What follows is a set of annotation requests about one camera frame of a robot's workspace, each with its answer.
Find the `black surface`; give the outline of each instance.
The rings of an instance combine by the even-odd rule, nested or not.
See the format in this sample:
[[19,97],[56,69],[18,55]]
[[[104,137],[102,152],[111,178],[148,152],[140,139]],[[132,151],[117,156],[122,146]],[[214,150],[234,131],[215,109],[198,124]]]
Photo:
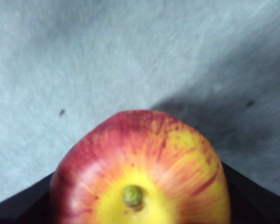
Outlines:
[[[231,196],[233,224],[280,224],[280,197],[223,164]],[[0,224],[49,223],[48,175],[0,203]]]

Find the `gray surface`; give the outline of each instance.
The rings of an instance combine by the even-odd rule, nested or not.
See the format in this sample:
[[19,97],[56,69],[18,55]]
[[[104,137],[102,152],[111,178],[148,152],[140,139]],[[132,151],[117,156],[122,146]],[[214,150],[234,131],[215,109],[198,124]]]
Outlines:
[[280,1],[0,0],[0,201],[134,108],[280,195]]

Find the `apple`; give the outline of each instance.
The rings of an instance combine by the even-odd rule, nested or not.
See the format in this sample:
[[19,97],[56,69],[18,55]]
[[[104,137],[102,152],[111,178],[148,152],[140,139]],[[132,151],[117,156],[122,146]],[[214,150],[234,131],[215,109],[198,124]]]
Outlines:
[[54,224],[229,224],[222,163],[196,129],[160,111],[119,112],[84,136],[50,183]]

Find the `apple stem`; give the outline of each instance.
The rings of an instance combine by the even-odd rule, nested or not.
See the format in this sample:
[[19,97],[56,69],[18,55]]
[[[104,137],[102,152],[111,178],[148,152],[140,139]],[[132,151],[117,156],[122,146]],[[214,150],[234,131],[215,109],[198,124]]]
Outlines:
[[127,186],[122,193],[123,202],[134,211],[142,210],[142,191],[136,185]]

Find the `yellow patch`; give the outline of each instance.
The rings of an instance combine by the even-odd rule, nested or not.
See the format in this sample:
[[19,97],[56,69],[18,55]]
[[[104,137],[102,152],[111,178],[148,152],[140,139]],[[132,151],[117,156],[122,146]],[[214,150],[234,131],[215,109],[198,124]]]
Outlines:
[[[141,211],[133,211],[124,204],[122,192],[128,185],[141,188]],[[144,170],[129,170],[112,183],[100,197],[97,213],[100,224],[172,224],[177,221],[174,203],[164,196]]]

